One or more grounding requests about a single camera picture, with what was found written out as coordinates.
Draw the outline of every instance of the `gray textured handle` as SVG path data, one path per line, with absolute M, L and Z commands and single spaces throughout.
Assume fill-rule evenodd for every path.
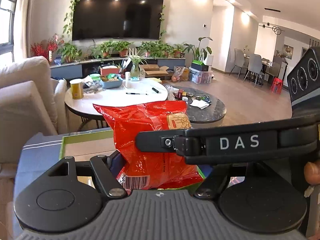
M 293 230 L 280 235 L 246 232 L 220 215 L 212 202 L 191 197 L 187 190 L 134 190 L 122 200 L 108 202 L 90 224 L 60 235 L 28 230 L 18 240 L 303 240 Z

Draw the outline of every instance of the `black marble table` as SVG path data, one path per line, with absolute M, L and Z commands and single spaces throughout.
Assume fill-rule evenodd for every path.
M 188 109 L 187 114 L 194 128 L 205 128 L 220 126 L 222 124 L 222 119 L 225 117 L 227 108 L 224 103 L 216 98 L 215 96 L 205 93 L 201 90 L 187 87 L 179 87 L 173 85 L 177 89 L 183 89 L 186 92 L 193 93 L 195 96 L 208 96 L 210 97 L 211 104 L 205 109 L 200 109 L 196 106 L 191 106 L 192 99 L 188 97 Z

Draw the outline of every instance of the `red plastic stool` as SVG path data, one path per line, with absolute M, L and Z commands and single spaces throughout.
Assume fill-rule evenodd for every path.
M 272 92 L 276 92 L 280 95 L 281 93 L 281 90 L 282 90 L 282 85 L 283 85 L 283 81 L 279 78 L 274 78 L 273 79 L 273 83 L 272 83 L 272 86 L 271 86 L 271 91 Z

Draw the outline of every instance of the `beige sofa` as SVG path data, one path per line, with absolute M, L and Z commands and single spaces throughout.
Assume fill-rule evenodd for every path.
M 66 88 L 65 80 L 51 79 L 44 57 L 0 69 L 0 163 L 18 163 L 22 147 L 38 132 L 68 132 Z

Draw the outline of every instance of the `round marble table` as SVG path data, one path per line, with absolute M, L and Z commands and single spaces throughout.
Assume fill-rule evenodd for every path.
M 145 93 L 147 95 L 128 95 L 126 93 Z M 101 106 L 131 106 L 137 104 L 150 103 L 155 101 L 164 101 L 168 97 L 166 88 L 148 78 L 140 78 L 140 81 L 126 81 L 118 88 L 107 89 L 96 94 L 84 94 L 84 98 L 72 99 L 71 89 L 68 89 L 65 96 L 65 103 L 68 109 L 81 117 L 82 125 L 79 131 L 91 120 L 104 121 L 104 118 L 93 107 L 92 104 Z
M 187 114 L 193 128 L 209 128 L 222 125 L 222 120 L 226 115 L 227 109 L 224 103 L 215 96 L 205 93 L 201 90 L 187 87 L 178 87 L 186 92 L 193 93 L 194 96 L 208 96 L 210 97 L 210 106 L 205 109 L 200 109 L 196 106 L 191 106 L 192 99 L 188 97 Z

